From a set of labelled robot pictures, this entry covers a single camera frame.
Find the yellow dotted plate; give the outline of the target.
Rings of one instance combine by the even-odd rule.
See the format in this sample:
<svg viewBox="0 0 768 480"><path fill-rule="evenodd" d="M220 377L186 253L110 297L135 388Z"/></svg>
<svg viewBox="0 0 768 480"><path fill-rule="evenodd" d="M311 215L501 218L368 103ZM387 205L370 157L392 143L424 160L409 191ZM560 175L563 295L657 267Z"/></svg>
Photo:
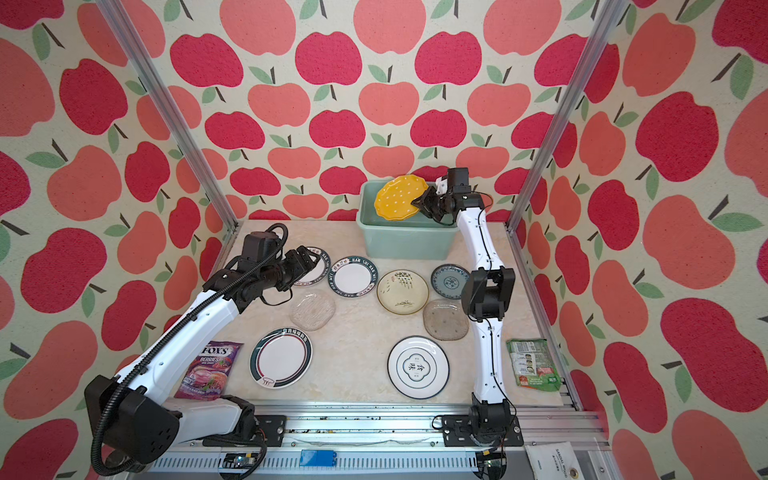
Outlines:
<svg viewBox="0 0 768 480"><path fill-rule="evenodd" d="M419 213L419 207L412 202L427 189L427 182L419 176L399 176L387 182L377 193L374 201L376 213L387 221L407 220Z"/></svg>

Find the large green-red rim plate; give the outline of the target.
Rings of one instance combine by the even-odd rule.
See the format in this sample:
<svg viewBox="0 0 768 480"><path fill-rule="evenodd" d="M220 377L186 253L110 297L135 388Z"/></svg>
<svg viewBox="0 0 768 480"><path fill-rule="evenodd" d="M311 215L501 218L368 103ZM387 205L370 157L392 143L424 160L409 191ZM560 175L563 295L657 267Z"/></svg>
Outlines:
<svg viewBox="0 0 768 480"><path fill-rule="evenodd" d="M308 371L313 354L312 342L304 331L276 329L260 339L252 351L250 373L263 388L286 388Z"/></svg>

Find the white teal-ring plate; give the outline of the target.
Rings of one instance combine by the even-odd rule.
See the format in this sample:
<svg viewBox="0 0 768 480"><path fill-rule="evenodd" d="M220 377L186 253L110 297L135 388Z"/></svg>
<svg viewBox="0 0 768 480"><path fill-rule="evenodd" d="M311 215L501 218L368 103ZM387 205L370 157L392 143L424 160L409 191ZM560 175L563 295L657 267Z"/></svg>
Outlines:
<svg viewBox="0 0 768 480"><path fill-rule="evenodd" d="M414 400L436 397L450 378L445 351L433 340L409 336L396 343L387 359L390 382L402 395Z"/></svg>

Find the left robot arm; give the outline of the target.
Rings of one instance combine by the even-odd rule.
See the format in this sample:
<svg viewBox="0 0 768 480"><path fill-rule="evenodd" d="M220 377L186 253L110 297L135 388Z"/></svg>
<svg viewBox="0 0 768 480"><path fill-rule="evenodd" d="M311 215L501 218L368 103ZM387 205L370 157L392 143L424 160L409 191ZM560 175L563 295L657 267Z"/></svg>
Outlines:
<svg viewBox="0 0 768 480"><path fill-rule="evenodd" d="M225 396L201 407L165 407L194 358L266 291L286 292L320 261L305 246L287 250L288 228L276 223L246 236L242 252L204 283L190 308L147 351L110 378L96 376L84 398L93 434L90 462L109 477L152 464L171 446L208 439L255 446L266 436L251 403Z"/></svg>

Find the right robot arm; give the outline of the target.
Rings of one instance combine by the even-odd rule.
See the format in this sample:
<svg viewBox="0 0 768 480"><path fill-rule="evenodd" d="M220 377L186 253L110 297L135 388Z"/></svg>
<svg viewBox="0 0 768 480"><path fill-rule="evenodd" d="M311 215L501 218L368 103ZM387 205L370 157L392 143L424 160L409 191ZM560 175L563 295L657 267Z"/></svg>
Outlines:
<svg viewBox="0 0 768 480"><path fill-rule="evenodd" d="M515 417L504 387L501 333L516 274L494 247L482 195L470 186L466 167L449 169L412 204L437 223L449 216L467 247L473 270L461 305L473 332L477 371L469 413L471 438L480 446L497 446Z"/></svg>

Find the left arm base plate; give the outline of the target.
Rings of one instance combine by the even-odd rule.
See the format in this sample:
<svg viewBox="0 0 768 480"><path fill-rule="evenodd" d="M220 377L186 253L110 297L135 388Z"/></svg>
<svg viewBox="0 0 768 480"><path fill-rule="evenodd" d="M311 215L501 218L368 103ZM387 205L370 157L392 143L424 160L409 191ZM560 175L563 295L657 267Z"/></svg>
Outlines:
<svg viewBox="0 0 768 480"><path fill-rule="evenodd" d="M244 413L232 432L210 435L202 439L207 447L267 446L283 443L287 417L283 415L254 415Z"/></svg>

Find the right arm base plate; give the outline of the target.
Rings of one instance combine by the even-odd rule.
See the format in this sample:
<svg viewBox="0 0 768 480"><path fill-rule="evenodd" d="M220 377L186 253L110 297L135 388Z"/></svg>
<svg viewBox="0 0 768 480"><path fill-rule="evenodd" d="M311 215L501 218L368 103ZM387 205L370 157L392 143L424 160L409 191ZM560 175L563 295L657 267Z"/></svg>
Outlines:
<svg viewBox="0 0 768 480"><path fill-rule="evenodd" d="M432 427L443 437L446 447L522 447L525 444L516 416L497 420L478 420L469 415L441 415Z"/></svg>

